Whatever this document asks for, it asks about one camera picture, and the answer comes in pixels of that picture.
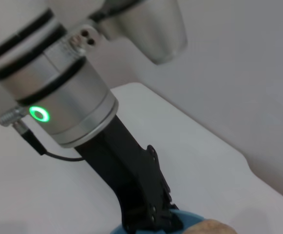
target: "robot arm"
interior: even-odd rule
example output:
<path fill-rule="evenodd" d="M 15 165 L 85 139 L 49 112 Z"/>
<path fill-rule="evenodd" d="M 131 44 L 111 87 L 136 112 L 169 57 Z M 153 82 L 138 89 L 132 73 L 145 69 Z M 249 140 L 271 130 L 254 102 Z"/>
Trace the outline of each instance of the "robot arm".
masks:
<path fill-rule="evenodd" d="M 155 149 L 143 150 L 125 128 L 116 98 L 84 57 L 105 36 L 129 38 L 156 64 L 172 59 L 187 44 L 177 0 L 106 0 L 69 31 L 43 3 L 12 2 L 16 14 L 1 24 L 0 84 L 19 107 L 0 123 L 42 155 L 21 121 L 29 113 L 60 146 L 75 148 L 117 195 L 126 232 L 181 230 Z"/>

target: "white wall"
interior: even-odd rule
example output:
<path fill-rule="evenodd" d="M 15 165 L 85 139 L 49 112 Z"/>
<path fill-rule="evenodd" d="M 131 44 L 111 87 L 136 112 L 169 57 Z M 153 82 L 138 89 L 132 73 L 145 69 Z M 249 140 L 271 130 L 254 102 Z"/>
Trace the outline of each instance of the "white wall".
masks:
<path fill-rule="evenodd" d="M 66 24 L 101 3 L 50 1 L 63 3 L 55 11 Z M 154 66 L 120 40 L 104 43 L 91 62 L 110 86 L 140 79 L 244 153 L 283 194 L 283 0 L 179 2 L 189 47 L 177 60 Z"/>

